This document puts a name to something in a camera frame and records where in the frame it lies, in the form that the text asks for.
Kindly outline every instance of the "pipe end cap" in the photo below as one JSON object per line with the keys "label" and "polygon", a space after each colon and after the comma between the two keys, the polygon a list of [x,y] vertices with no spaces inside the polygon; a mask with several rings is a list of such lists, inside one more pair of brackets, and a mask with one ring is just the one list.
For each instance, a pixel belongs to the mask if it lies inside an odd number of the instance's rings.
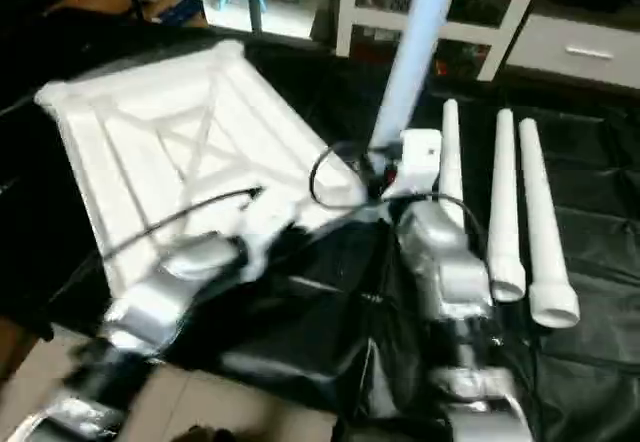
{"label": "pipe end cap", "polygon": [[580,321],[578,296],[568,282],[534,283],[529,288],[531,316],[551,329],[566,329]]}
{"label": "pipe end cap", "polygon": [[498,302],[515,302],[524,297],[527,290],[524,267],[517,257],[490,256],[493,297]]}

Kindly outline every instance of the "pvc pipe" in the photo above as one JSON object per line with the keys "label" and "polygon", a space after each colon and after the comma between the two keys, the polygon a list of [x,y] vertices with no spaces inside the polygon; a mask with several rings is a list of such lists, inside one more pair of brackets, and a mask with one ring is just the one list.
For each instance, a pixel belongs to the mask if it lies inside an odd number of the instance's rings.
{"label": "pvc pipe", "polygon": [[[460,161],[460,127],[458,103],[449,99],[442,111],[442,155],[440,158],[440,192],[463,200],[462,163]],[[456,204],[441,200],[440,205],[447,215],[464,229],[464,211]]]}
{"label": "pvc pipe", "polygon": [[498,112],[488,259],[495,299],[500,302],[513,302],[524,297],[526,279],[524,267],[520,262],[518,237],[516,149],[513,112],[509,109]]}
{"label": "pvc pipe", "polygon": [[[409,125],[420,95],[431,56],[450,0],[413,0],[407,26],[400,40],[391,75],[378,112],[369,146],[381,148],[396,141]],[[374,170],[384,171],[384,163],[373,157]]]}
{"label": "pvc pipe", "polygon": [[535,120],[520,123],[520,144],[533,267],[531,315],[545,327],[572,327],[580,320],[580,307],[569,284]]}

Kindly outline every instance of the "black cable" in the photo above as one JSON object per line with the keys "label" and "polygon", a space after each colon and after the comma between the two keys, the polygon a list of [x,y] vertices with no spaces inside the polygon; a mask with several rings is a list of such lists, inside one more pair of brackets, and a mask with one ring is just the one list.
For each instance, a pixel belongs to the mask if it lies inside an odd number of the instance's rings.
{"label": "black cable", "polygon": [[129,248],[130,246],[138,242],[139,240],[144,239],[149,234],[152,234],[156,230],[159,230],[162,227],[169,225],[171,222],[175,222],[176,220],[181,219],[185,215],[189,215],[191,212],[195,212],[198,209],[206,207],[207,205],[215,204],[216,202],[221,202],[223,200],[230,199],[232,197],[238,197],[239,195],[248,195],[249,197],[253,198],[258,193],[260,193],[261,190],[262,189],[258,187],[253,187],[250,189],[234,190],[231,192],[227,192],[226,194],[216,195],[215,197],[210,197],[208,199],[202,200],[197,204],[190,205],[189,207],[182,209],[176,212],[175,214],[170,215],[169,217],[165,217],[160,222],[156,222],[155,224],[149,226],[146,230],[134,235],[133,237],[128,238],[121,244],[117,245],[115,248],[107,252],[107,254],[103,257],[103,261],[107,262],[108,260],[115,257],[123,250]]}
{"label": "black cable", "polygon": [[232,192],[227,192],[226,194],[210,197],[196,204],[193,204],[183,210],[180,210],[179,212],[176,212],[175,214],[172,214],[169,217],[166,217],[159,222],[156,222],[155,224],[148,227],[146,230],[128,238],[121,244],[117,245],[115,248],[107,252],[107,254],[104,257],[100,257],[100,252],[98,252],[98,250],[92,251],[87,257],[85,257],[82,263],[71,273],[71,276],[67,279],[67,282],[64,283],[62,287],[60,287],[51,297],[49,297],[49,300],[47,301],[47,305],[50,305],[54,300],[56,300],[58,297],[60,297],[63,293],[65,293],[71,287],[76,285],[78,282],[84,280],[84,278],[93,270],[95,270],[100,265],[100,263],[107,262],[108,260],[115,257],[123,250],[132,246],[139,240],[149,236],[153,232],[161,229],[162,227],[170,224],[171,222],[175,222],[176,220],[190,214],[191,212],[201,209],[205,206],[215,204],[216,202],[221,202],[223,200],[230,199],[232,197],[237,197],[240,195],[248,195],[249,197],[255,197],[261,190],[262,190],[261,188],[257,188],[257,187],[250,188],[250,189],[240,189],[240,190],[234,190]]}
{"label": "black cable", "polygon": [[[482,228],[482,225],[480,224],[480,222],[478,221],[478,218],[475,216],[475,214],[473,213],[473,211],[460,199],[453,197],[451,195],[447,195],[444,194],[442,192],[438,192],[438,191],[428,191],[428,192],[422,192],[422,193],[418,193],[418,194],[408,194],[408,195],[399,195],[399,196],[392,196],[392,197],[387,197],[387,198],[380,198],[380,199],[372,199],[372,200],[368,200],[366,202],[363,202],[361,204],[354,204],[354,205],[331,205],[331,204],[327,204],[326,202],[324,202],[323,200],[320,199],[320,197],[318,197],[318,194],[315,190],[315,181],[316,181],[316,177],[318,174],[318,170],[320,169],[320,166],[322,165],[322,163],[329,157],[329,155],[331,155],[334,152],[338,152],[339,150],[341,150],[344,147],[358,147],[359,144],[356,144],[355,142],[349,142],[349,141],[341,141],[341,142],[337,142],[335,144],[330,145],[329,147],[327,147],[321,154],[320,156],[318,156],[318,158],[316,159],[316,161],[314,162],[313,166],[311,167],[311,172],[309,172],[309,193],[311,195],[311,199],[313,199],[313,201],[315,203],[317,203],[318,205],[324,207],[325,209],[328,210],[349,210],[349,211],[357,211],[359,209],[363,209],[366,207],[376,207],[378,205],[387,203],[387,202],[392,202],[392,201],[403,201],[403,202],[417,202],[420,200],[427,200],[430,198],[434,198],[434,199],[439,199],[439,200],[446,200],[448,202],[451,202],[452,204],[457,205],[458,207],[460,207],[462,209],[462,211],[465,213],[465,215],[467,216],[467,219],[469,220],[470,224],[471,224],[471,228],[475,234],[475,236],[478,238],[478,243],[480,245],[479,249],[480,252],[482,254],[482,257],[485,258],[486,257],[486,236],[485,236],[485,231]],[[384,151],[380,151],[377,149],[365,149],[365,150],[361,150],[358,154],[358,156],[362,157],[365,156],[369,153],[372,152],[378,152],[378,153],[384,153]]]}

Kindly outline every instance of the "shelving unit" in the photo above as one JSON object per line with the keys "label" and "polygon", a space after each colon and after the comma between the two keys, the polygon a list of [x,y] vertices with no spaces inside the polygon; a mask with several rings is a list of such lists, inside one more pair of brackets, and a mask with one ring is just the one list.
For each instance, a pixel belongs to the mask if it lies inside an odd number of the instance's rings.
{"label": "shelving unit", "polygon": [[[402,31],[407,15],[400,12],[358,6],[357,0],[340,0],[336,54],[348,57],[354,26]],[[510,0],[497,27],[449,20],[441,39],[490,47],[477,80],[490,81],[496,75],[531,0]]]}
{"label": "shelving unit", "polygon": [[[211,26],[250,32],[248,0],[202,0],[207,22]],[[261,14],[261,31],[269,34],[311,40],[316,13],[325,0],[266,0],[267,10]]]}

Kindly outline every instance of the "black tarp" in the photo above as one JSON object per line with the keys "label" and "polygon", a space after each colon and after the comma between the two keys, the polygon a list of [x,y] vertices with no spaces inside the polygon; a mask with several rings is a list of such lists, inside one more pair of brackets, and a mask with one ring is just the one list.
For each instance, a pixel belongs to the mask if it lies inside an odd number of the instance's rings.
{"label": "black tarp", "polygon": [[[56,321],[91,332],[108,303],[99,271],[49,303],[95,244],[55,123],[30,101],[34,90],[51,79],[136,65],[217,40],[207,30],[62,12],[3,43],[4,314],[42,331]],[[247,42],[246,55],[327,142],[367,139],[389,67],[257,41]],[[500,307],[502,356],[516,373],[537,440],[638,440],[637,102],[559,85],[438,80],[427,85],[414,126],[439,127],[442,102],[452,96],[460,104],[465,201],[485,226],[497,111],[511,107],[517,120],[533,117],[541,133],[582,320],[547,331],[530,321],[526,303]],[[524,237],[522,254],[529,267]],[[169,359],[346,420],[418,426],[425,440],[437,440],[438,414],[422,379],[438,349],[414,316],[406,277],[388,229],[354,222],[260,284],[201,307]]]}

